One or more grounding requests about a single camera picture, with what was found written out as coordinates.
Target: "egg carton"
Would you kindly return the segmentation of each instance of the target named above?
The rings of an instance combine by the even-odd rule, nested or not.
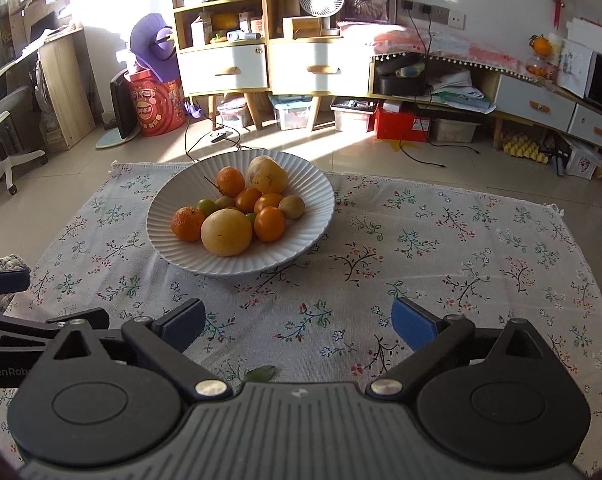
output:
[[[530,158],[541,164],[547,164],[549,158],[545,153],[540,153],[541,147],[527,135],[507,134],[503,138],[503,151],[511,156]]]

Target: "blue gripper pad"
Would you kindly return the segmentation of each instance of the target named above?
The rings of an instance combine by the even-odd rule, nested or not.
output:
[[[397,298],[392,303],[392,328],[413,351],[432,341],[439,334],[441,319],[413,301]]]

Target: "office chair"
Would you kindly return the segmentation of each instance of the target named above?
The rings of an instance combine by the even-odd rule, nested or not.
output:
[[[20,58],[0,68],[0,76],[7,72],[8,69],[10,69],[19,61]],[[30,94],[29,90],[30,89],[27,86],[21,86],[0,100],[0,123],[2,123],[5,119],[10,118],[10,111]],[[43,150],[36,150],[36,152],[31,153],[23,153],[22,155],[7,155],[5,148],[1,145],[1,142],[0,157],[0,179],[3,175],[5,175],[5,183],[10,195],[14,195],[17,192],[17,187],[12,181],[12,168],[14,166],[20,166],[21,164],[25,164],[26,162],[35,160],[39,157],[41,158],[41,164],[47,164],[47,155]]]

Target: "cat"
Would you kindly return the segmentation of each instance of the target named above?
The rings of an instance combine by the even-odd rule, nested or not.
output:
[[[349,20],[387,23],[387,0],[346,0],[345,15]]]

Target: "red container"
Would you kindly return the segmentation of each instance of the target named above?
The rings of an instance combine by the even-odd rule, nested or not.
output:
[[[379,106],[374,113],[374,132],[377,139],[428,142],[431,122],[411,112],[387,112]]]
[[[127,79],[143,135],[166,134],[185,123],[180,79],[162,83],[151,70],[128,74]]]

